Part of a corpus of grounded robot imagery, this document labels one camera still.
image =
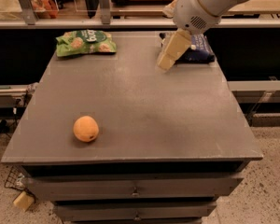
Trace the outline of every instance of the snack bag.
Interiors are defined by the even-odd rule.
[[[81,30],[67,32],[57,39],[57,56],[71,56],[96,52],[115,53],[111,34],[103,31]]]

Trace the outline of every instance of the orange fruit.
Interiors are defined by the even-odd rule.
[[[99,126],[94,118],[90,116],[83,116],[74,123],[74,135],[82,142],[90,142],[96,139],[99,134]]]

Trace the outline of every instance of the gray tabletop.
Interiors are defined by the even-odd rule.
[[[52,57],[2,162],[242,161],[262,153],[217,63],[156,69],[159,32],[114,32],[115,55]],[[72,132],[81,116],[92,143]]]

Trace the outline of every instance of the floor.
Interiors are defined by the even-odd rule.
[[[252,131],[264,159],[250,162],[243,171],[244,181],[229,197],[219,198],[217,208],[203,224],[280,224],[280,127]],[[0,160],[12,133],[8,135],[0,135]],[[13,206],[20,193],[4,187],[10,168],[0,163],[0,224],[62,223],[50,203],[36,201],[26,212]]]

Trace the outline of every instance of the orange object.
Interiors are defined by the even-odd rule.
[[[82,142],[90,142],[96,139],[99,134],[99,126],[94,118],[83,116],[76,120],[73,131],[78,140]]]

